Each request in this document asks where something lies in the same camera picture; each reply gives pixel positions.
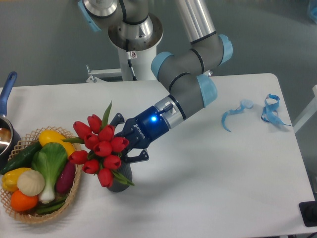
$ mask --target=pot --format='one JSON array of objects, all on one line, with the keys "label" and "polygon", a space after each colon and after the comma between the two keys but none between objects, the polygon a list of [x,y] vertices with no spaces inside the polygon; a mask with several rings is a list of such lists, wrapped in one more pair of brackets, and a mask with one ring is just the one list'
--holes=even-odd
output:
[{"label": "pot", "polygon": [[0,94],[0,170],[6,165],[14,146],[21,140],[6,118],[7,102],[16,78],[17,73],[11,72]]}]

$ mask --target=wicker basket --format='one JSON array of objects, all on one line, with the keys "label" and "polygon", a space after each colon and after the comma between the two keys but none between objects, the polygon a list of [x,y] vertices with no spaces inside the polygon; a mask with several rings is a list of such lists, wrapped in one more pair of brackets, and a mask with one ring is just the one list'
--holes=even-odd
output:
[{"label": "wicker basket", "polygon": [[[37,129],[35,131],[32,131],[30,134],[27,134],[25,137],[23,137],[18,142],[18,144],[14,147],[14,150],[12,151],[9,159],[13,158],[16,154],[18,154],[22,149],[24,149],[28,145],[36,142],[39,138],[40,133],[46,129],[55,130],[55,131],[59,132],[60,134],[62,134],[63,136],[65,136],[66,138],[74,137],[74,135],[70,131],[67,131],[61,127],[56,128],[56,127],[49,126],[47,128]],[[80,144],[74,144],[74,147],[76,150],[81,149]],[[46,215],[37,215],[35,213],[29,214],[29,213],[15,212],[12,209],[12,207],[10,206],[12,192],[5,191],[3,189],[0,190],[0,199],[1,199],[0,201],[3,204],[6,213],[18,221],[21,221],[21,222],[27,223],[27,224],[36,224],[36,223],[38,224],[38,223],[49,221],[53,218],[56,218],[59,214],[61,214],[74,200],[74,197],[76,195],[76,192],[77,192],[78,186],[79,186],[81,169],[82,169],[82,165],[76,165],[74,183],[73,183],[73,186],[72,186],[72,188],[67,196],[65,204],[60,209],[58,209],[57,211],[55,211],[53,213],[46,214]]]}]

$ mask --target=gripper logo text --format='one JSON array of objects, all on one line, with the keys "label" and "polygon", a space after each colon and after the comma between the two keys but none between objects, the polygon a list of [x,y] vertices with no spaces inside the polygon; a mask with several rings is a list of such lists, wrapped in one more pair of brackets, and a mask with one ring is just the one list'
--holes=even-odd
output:
[{"label": "gripper logo text", "polygon": [[145,139],[145,135],[143,134],[143,132],[141,131],[141,129],[138,127],[138,125],[135,124],[135,125],[133,125],[133,127],[135,127],[135,128],[138,130],[139,134],[142,136],[142,138]]}]

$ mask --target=purple eggplant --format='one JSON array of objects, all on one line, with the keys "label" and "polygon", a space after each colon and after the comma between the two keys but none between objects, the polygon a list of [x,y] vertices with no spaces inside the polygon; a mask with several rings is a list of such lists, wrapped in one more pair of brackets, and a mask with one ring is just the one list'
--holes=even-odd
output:
[{"label": "purple eggplant", "polygon": [[56,182],[55,188],[58,193],[68,193],[73,186],[76,168],[71,162],[67,162]]}]

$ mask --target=gray vase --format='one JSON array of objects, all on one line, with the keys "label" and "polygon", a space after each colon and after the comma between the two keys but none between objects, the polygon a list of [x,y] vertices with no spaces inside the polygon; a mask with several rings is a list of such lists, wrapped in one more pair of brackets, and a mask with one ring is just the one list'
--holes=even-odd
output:
[{"label": "gray vase", "polygon": [[[121,162],[120,168],[117,170],[118,172],[122,173],[127,179],[132,181],[132,171],[130,164],[126,164],[124,162]],[[127,184],[122,184],[118,182],[116,179],[113,179],[113,184],[111,187],[108,187],[108,190],[112,192],[122,192],[126,190],[129,187]]]}]

